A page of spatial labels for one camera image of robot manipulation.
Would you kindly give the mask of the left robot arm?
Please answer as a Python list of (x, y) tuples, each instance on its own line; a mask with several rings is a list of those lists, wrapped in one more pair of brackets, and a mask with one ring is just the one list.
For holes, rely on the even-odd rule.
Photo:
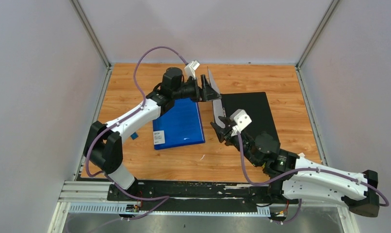
[(221, 99), (221, 95), (205, 75), (198, 80), (190, 74), (184, 80), (180, 68), (169, 67), (162, 81), (135, 108), (107, 123), (96, 121), (91, 125), (83, 150), (86, 162), (92, 162), (118, 184), (124, 199), (134, 200), (138, 187), (134, 184), (136, 178), (123, 165), (123, 143), (138, 129), (168, 112), (175, 100), (186, 98), (193, 102), (208, 102)]

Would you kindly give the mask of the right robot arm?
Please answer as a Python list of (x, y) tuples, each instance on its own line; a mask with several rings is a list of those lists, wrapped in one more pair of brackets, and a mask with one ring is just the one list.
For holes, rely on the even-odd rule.
[(318, 200), (347, 206), (350, 212), (359, 216), (378, 216), (380, 200), (375, 171), (348, 172), (315, 163), (305, 158), (303, 153), (282, 149), (280, 143), (266, 132), (253, 138), (245, 131), (251, 123), (246, 114), (240, 117), (220, 116), (218, 119), (224, 125), (212, 122), (211, 126), (219, 142), (234, 146), (240, 152), (242, 167), (248, 161), (269, 176), (267, 182), (253, 182), (243, 171), (251, 185), (268, 186), (270, 201)]

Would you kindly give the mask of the beige card sheet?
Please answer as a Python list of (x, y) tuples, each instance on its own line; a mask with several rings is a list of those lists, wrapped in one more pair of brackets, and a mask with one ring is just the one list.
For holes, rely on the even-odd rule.
[(229, 117), (236, 110), (243, 109), (251, 118), (252, 122), (243, 130), (252, 138), (261, 133), (271, 135), (279, 140), (270, 105), (265, 92), (222, 94), (220, 100), (213, 101), (214, 123), (224, 127), (219, 116)]

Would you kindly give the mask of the blue file folder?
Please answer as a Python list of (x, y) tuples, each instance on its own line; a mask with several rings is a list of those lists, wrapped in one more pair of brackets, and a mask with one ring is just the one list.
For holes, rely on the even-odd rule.
[(152, 125), (155, 150), (205, 143), (198, 103), (189, 98), (176, 100)]

